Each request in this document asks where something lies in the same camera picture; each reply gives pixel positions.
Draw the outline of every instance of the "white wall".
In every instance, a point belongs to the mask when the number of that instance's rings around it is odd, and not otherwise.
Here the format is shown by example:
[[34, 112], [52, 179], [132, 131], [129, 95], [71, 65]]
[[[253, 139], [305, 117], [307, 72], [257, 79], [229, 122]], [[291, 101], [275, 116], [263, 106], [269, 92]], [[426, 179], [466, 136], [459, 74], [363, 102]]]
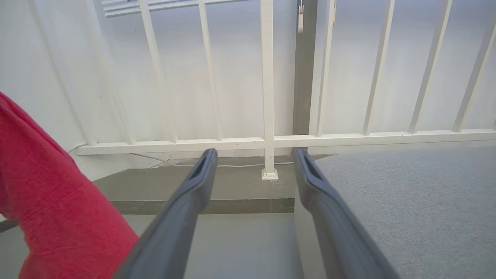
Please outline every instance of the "white wall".
[[[376, 94], [372, 132], [405, 131], [427, 61], [440, 1], [396, 0], [383, 80]], [[105, 18], [95, 0], [111, 49], [119, 93], [138, 140], [168, 139], [157, 111], [158, 85], [140, 14]], [[325, 133], [360, 132], [372, 81], [383, 13], [382, 0], [338, 1], [331, 50], [331, 86]], [[326, 3], [319, 1], [310, 132], [314, 132], [323, 51]], [[213, 66], [225, 137], [263, 136], [259, 0], [207, 6]], [[420, 130], [449, 129], [461, 102], [484, 29], [496, 3], [454, 0], [446, 38], [426, 100]], [[108, 85], [100, 71], [83, 1], [47, 0], [61, 55], [78, 102], [98, 142], [124, 141]], [[274, 98], [276, 135], [292, 131], [296, 18], [293, 1], [274, 0]], [[198, 7], [151, 13], [180, 139], [213, 138], [213, 113]], [[66, 150], [84, 143], [64, 96], [40, 28], [27, 0], [0, 1], [0, 90], [23, 107]], [[479, 86], [466, 128], [487, 128], [496, 119], [496, 51]], [[313, 148], [335, 152], [336, 148]], [[287, 149], [276, 150], [279, 154]], [[225, 151], [223, 156], [262, 155], [262, 150]], [[198, 152], [152, 154], [194, 157]], [[133, 155], [75, 156], [94, 180], [157, 162]]]

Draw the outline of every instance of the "gray carpet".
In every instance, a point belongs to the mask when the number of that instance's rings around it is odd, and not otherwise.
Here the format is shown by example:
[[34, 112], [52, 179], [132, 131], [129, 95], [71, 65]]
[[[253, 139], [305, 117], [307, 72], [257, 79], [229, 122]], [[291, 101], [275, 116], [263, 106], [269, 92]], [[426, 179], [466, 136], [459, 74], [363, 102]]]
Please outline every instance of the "gray carpet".
[[496, 147], [316, 161], [402, 278], [496, 278]]

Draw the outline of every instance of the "red cloth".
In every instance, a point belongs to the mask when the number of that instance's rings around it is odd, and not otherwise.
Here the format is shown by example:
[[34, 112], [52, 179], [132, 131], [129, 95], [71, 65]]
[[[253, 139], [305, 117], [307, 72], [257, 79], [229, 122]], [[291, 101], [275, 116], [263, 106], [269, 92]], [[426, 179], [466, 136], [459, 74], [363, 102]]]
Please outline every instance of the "red cloth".
[[1, 92], [0, 212], [17, 220], [29, 247], [20, 278], [110, 278], [138, 240], [67, 152]]

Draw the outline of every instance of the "red fabric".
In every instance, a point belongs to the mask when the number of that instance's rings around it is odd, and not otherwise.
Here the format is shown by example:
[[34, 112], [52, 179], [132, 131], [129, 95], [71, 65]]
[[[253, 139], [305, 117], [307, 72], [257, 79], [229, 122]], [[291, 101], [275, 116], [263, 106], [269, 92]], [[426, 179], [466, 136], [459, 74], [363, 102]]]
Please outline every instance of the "red fabric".
[[29, 247], [20, 278], [110, 278], [138, 240], [67, 152], [1, 92], [0, 212], [17, 220]]

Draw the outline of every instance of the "white cable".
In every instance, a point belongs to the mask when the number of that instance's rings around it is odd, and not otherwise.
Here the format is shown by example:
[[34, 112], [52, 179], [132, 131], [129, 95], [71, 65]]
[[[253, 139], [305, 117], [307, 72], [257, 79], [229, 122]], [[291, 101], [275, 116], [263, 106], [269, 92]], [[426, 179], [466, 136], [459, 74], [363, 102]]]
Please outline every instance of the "white cable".
[[[159, 158], [155, 158], [155, 157], [150, 157], [150, 156], [147, 156], [147, 155], [141, 155], [141, 154], [137, 154], [137, 153], [131, 153], [132, 155], [136, 155], [136, 156], [141, 156], [141, 157], [145, 157], [145, 158], [149, 158], [149, 159], [154, 159], [154, 160], [159, 160], [159, 161], [162, 161], [166, 164], [169, 164], [171, 166], [175, 166], [175, 167], [193, 167], [194, 165], [177, 165], [177, 164], [174, 164], [174, 163], [171, 163], [169, 161], [166, 161], [166, 160], [162, 160], [162, 159], [159, 159]], [[290, 165], [292, 164], [293, 162], [285, 162], [285, 163], [274, 163], [274, 165]], [[242, 165], [242, 166], [233, 166], [233, 165], [218, 165], [217, 167], [230, 167], [230, 168], [246, 168], [246, 167], [257, 167], [257, 166], [263, 166], [264, 164], [255, 164], [255, 165]]]
[[67, 153], [71, 153], [71, 152], [73, 152], [74, 150], [76, 150], [76, 149], [80, 148], [81, 146], [86, 146], [86, 145], [88, 145], [88, 144], [87, 144], [87, 143], [83, 143], [83, 144], [77, 145], [76, 147], [74, 147], [73, 149], [71, 149], [70, 151], [68, 151]]

